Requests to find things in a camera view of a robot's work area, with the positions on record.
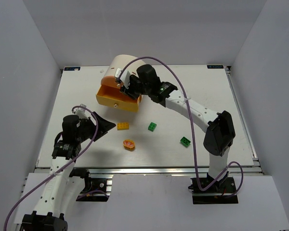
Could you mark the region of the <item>green lego brick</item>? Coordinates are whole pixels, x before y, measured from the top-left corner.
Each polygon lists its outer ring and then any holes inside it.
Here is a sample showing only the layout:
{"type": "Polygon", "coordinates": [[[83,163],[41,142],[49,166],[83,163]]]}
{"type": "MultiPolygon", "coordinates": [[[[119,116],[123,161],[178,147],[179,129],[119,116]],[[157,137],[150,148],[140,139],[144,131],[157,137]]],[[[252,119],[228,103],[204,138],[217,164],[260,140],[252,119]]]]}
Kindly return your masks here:
{"type": "Polygon", "coordinates": [[[154,122],[151,122],[151,123],[149,124],[149,126],[148,126],[148,130],[149,130],[149,131],[154,131],[156,127],[157,127],[157,124],[154,123],[154,122]]]}
{"type": "Polygon", "coordinates": [[[180,139],[180,144],[187,148],[187,147],[190,146],[191,141],[188,138],[186,138],[186,137],[182,137],[180,139]]]}

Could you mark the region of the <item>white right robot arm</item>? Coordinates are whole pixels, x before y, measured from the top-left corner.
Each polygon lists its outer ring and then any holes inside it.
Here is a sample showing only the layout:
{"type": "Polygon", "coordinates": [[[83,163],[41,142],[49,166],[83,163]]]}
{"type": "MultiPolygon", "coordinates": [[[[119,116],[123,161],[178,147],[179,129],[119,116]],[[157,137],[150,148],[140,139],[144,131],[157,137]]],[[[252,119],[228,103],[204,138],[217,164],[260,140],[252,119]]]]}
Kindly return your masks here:
{"type": "Polygon", "coordinates": [[[149,64],[138,67],[136,73],[118,69],[115,77],[122,84],[120,91],[130,98],[147,95],[153,102],[192,119],[192,124],[205,133],[203,145],[209,152],[208,176],[221,180],[227,175],[228,153],[236,136],[229,112],[218,113],[187,98],[175,85],[161,81],[149,64]]]}

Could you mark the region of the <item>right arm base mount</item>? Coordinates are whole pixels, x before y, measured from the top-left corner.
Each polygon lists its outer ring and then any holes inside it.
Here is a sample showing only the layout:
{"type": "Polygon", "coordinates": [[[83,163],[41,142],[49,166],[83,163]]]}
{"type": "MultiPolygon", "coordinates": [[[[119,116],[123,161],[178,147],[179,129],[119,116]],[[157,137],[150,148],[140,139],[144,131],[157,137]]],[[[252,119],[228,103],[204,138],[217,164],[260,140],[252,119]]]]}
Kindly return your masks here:
{"type": "Polygon", "coordinates": [[[194,205],[227,205],[238,204],[236,195],[236,184],[233,177],[229,177],[229,172],[220,180],[215,182],[206,191],[201,191],[197,178],[191,178],[191,185],[188,186],[192,193],[192,201],[194,205]]]}

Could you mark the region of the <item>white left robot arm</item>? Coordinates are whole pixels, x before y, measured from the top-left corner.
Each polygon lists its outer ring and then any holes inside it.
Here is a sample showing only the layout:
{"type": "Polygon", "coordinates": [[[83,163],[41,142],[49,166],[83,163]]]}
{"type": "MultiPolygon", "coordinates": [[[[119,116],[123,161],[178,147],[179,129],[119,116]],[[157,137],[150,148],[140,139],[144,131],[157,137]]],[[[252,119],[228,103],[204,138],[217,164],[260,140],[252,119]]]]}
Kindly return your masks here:
{"type": "Polygon", "coordinates": [[[62,131],[53,146],[50,179],[43,183],[43,192],[31,214],[25,214],[21,228],[24,231],[66,231],[68,211],[79,194],[89,190],[90,178],[85,169],[75,169],[76,157],[83,153],[81,144],[97,141],[116,125],[91,112],[87,117],[84,108],[65,116],[62,131]]]}

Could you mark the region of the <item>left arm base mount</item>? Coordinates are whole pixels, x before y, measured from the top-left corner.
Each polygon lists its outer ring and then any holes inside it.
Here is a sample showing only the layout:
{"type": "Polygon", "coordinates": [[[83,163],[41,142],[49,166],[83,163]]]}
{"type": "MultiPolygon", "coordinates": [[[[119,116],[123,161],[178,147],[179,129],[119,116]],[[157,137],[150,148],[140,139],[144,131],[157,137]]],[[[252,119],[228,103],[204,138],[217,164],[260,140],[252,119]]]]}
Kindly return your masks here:
{"type": "Polygon", "coordinates": [[[107,178],[93,177],[89,170],[74,168],[70,177],[79,177],[84,181],[84,188],[77,197],[77,202],[107,202],[107,178]]]}

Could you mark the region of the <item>yellow drawer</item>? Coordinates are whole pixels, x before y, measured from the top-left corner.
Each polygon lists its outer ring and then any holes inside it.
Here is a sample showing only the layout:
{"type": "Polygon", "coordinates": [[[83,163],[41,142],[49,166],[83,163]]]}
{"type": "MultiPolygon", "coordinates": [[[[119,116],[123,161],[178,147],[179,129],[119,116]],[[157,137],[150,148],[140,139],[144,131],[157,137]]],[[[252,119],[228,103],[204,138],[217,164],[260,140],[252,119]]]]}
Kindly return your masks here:
{"type": "Polygon", "coordinates": [[[101,85],[96,94],[96,99],[100,105],[129,112],[138,112],[142,97],[139,96],[136,100],[133,100],[120,92],[118,88],[101,85]]]}

